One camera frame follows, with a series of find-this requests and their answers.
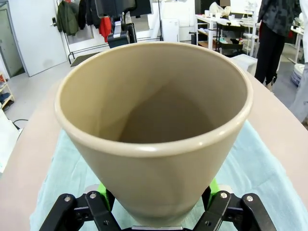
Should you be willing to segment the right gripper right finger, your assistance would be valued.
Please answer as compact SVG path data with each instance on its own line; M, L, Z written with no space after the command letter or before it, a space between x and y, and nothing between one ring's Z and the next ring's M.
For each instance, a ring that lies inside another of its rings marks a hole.
M218 231L223 222L231 222L238 231L275 231L276 228L261 199L255 193L241 198L219 188L212 180L202 194L204 213L194 231Z

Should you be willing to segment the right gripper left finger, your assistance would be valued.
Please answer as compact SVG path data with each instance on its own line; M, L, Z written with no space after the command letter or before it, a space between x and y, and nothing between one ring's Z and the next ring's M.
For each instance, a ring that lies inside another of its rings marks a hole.
M94 221L99 231L119 231L111 209L115 198L106 191L89 191L76 198L61 194L42 224L43 231L78 231L84 223Z

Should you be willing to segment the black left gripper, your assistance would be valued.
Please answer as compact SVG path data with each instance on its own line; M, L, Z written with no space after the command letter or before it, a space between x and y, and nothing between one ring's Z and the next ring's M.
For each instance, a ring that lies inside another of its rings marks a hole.
M135 9L135 0L95 0L98 17L111 17L111 33L108 35L108 45L115 48L130 43L137 43L135 26L126 25L125 13Z

